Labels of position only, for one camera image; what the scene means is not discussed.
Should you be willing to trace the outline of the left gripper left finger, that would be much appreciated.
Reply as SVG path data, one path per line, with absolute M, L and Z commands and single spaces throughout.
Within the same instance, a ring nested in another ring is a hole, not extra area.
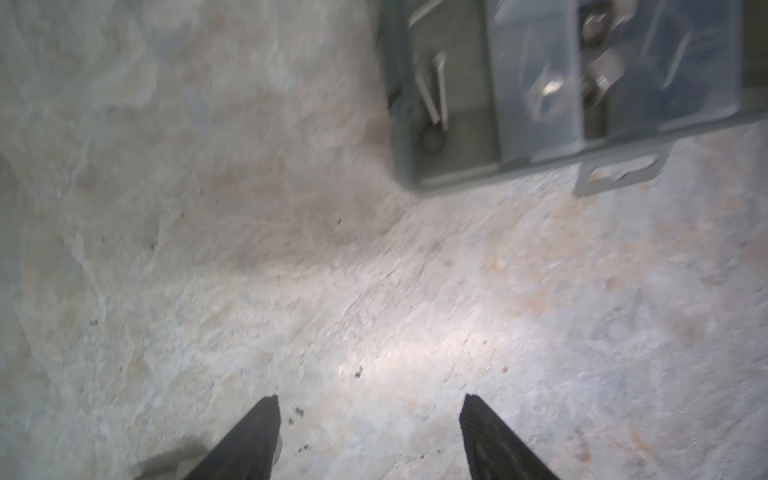
M 185 479 L 269 480 L 278 457 L 277 395 L 260 399 Z

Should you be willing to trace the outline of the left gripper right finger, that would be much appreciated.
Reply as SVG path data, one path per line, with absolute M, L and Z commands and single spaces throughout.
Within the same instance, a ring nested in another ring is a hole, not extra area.
M 459 423 L 473 480 L 559 480 L 480 396 L 465 396 Z

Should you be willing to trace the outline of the small steel screw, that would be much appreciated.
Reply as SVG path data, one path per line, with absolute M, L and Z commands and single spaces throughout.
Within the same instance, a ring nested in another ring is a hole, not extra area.
M 437 86 L 438 86 L 438 95 L 439 95 L 440 126 L 443 132 L 447 132 L 449 129 L 449 111 L 448 111 L 446 76 L 445 76 L 446 62 L 447 62 L 447 54 L 445 51 L 439 51 L 433 59 L 433 65 L 434 65 L 434 69 L 437 77 Z
M 418 55 L 413 57 L 414 78 L 427 115 L 433 125 L 439 125 L 441 121 L 440 114 L 434 103 L 432 95 L 423 76 L 421 62 Z

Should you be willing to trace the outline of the grey compartment organizer box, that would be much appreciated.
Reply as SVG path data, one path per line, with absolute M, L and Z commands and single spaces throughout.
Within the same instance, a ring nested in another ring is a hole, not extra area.
M 767 116 L 763 1 L 373 1 L 393 122 L 395 171 L 433 193 L 575 165 L 587 196 L 656 178 L 683 138 Z M 586 60 L 618 50 L 625 75 L 597 101 Z M 445 51 L 449 129 L 433 125 Z M 544 68 L 565 80 L 564 114 L 536 122 L 526 94 Z

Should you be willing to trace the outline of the small steel nut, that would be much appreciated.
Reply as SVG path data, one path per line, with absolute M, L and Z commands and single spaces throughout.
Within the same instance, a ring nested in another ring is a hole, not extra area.
M 534 121 L 554 121 L 564 114 L 564 85 L 560 74 L 551 73 L 548 67 L 542 70 L 526 94 L 527 109 Z

